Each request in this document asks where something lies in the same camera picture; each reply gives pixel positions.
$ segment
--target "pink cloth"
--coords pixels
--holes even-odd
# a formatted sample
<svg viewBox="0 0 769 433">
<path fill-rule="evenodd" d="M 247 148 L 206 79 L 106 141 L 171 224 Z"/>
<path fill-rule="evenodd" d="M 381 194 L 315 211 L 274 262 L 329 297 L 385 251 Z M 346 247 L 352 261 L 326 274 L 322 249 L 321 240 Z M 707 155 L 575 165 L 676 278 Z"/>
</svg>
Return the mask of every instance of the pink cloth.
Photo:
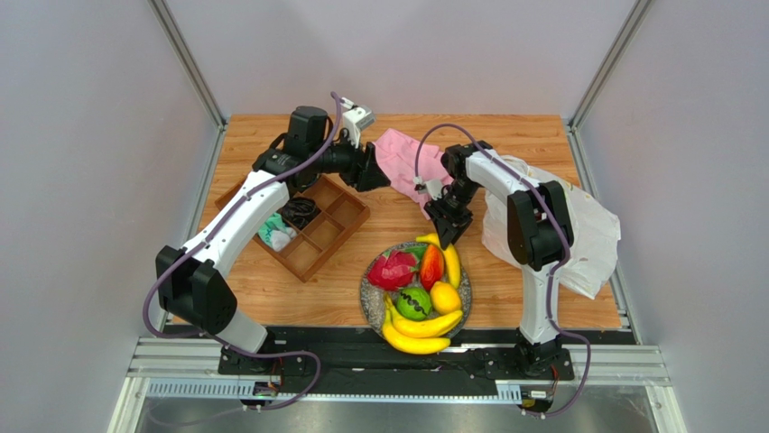
<svg viewBox="0 0 769 433">
<path fill-rule="evenodd" d="M 424 204 L 430 199 L 427 194 L 420 194 L 414 190 L 414 159 L 419 147 L 419 140 L 394 129 L 388 129 L 375 142 L 376 164 L 390 179 L 390 186 L 396 191 L 408 196 L 419 203 L 419 209 L 425 218 L 429 218 L 424 211 Z M 443 185 L 449 185 L 452 181 L 446 169 L 440 165 L 440 157 L 443 151 L 433 144 L 425 143 L 419 154 L 419 175 L 422 180 L 440 179 Z"/>
</svg>

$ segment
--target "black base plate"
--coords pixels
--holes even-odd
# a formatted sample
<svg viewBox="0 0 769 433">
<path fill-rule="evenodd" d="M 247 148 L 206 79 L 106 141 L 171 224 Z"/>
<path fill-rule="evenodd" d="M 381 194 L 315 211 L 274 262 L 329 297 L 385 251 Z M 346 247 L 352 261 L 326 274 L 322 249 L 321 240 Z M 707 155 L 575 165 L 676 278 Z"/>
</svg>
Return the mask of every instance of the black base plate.
<svg viewBox="0 0 769 433">
<path fill-rule="evenodd" d="M 316 393 L 482 396 L 496 395 L 495 380 L 499 379 L 553 379 L 552 371 L 538 377 L 521 374 L 514 361 L 516 349 L 512 347 L 408 355 L 393 349 L 370 328 L 270 327 L 269 330 L 275 344 L 265 345 L 260 353 L 307 350 L 320 358 L 322 375 L 312 390 Z M 489 342 L 490 335 L 482 338 L 483 335 L 476 332 L 487 331 L 463 330 L 452 338 L 452 345 L 502 343 Z M 504 332 L 507 343 L 515 341 L 513 330 Z M 262 374 L 273 370 L 273 361 L 246 358 L 224 348 L 222 355 L 220 374 Z M 559 353 L 553 365 L 561 380 L 574 378 L 567 350 Z M 315 374 L 315 362 L 307 356 L 286 357 L 282 366 L 275 366 L 275 371 L 283 373 L 283 392 L 299 392 Z"/>
</svg>

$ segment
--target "red fruit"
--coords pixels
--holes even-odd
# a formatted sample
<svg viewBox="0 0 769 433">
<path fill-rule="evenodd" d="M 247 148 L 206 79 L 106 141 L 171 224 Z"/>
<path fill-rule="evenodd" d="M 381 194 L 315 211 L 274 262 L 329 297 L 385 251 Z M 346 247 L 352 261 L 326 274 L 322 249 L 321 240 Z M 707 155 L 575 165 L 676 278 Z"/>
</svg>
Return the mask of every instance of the red fruit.
<svg viewBox="0 0 769 433">
<path fill-rule="evenodd" d="M 435 281 L 440 281 L 443 277 L 443 267 L 443 253 L 435 245 L 428 246 L 419 270 L 419 281 L 425 290 L 430 291 Z"/>
<path fill-rule="evenodd" d="M 380 289 L 396 291 L 411 284 L 417 271 L 416 263 L 413 254 L 394 250 L 377 257 L 366 277 Z"/>
</svg>

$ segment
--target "wooden tray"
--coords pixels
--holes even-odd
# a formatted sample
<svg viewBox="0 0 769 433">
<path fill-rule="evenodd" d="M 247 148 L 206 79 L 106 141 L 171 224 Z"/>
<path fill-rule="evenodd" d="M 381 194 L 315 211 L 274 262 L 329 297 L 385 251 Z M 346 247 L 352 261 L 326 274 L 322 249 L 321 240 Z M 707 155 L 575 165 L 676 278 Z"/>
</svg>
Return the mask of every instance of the wooden tray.
<svg viewBox="0 0 769 433">
<path fill-rule="evenodd" d="M 219 210 L 229 203 L 245 181 L 246 177 L 243 177 L 215 201 Z M 254 241 L 298 279 L 307 282 L 323 266 L 323 263 L 363 225 L 371 215 L 371 211 L 363 202 L 325 175 L 321 175 L 314 185 L 302 193 L 297 193 L 295 197 L 312 198 L 318 205 L 320 214 L 303 230 L 286 222 L 297 231 L 298 235 L 279 253 L 262 242 L 259 235 L 254 236 Z"/>
</svg>

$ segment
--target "gray floor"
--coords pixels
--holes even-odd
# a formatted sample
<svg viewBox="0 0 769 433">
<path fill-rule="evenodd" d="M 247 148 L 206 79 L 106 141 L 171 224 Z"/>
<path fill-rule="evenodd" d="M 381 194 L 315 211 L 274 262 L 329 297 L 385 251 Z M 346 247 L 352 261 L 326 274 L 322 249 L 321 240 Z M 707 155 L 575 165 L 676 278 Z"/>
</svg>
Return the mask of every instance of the gray floor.
<svg viewBox="0 0 769 433">
<path fill-rule="evenodd" d="M 559 388 L 555 407 L 573 392 Z M 235 401 L 150 400 L 155 418 L 167 422 L 201 419 L 238 407 Z M 139 432 L 656 432 L 644 387 L 592 387 L 571 410 L 541 421 L 522 417 L 517 407 L 485 404 L 339 403 L 305 401 L 274 412 L 238 412 L 187 428 L 165 428 L 146 417 Z"/>
</svg>

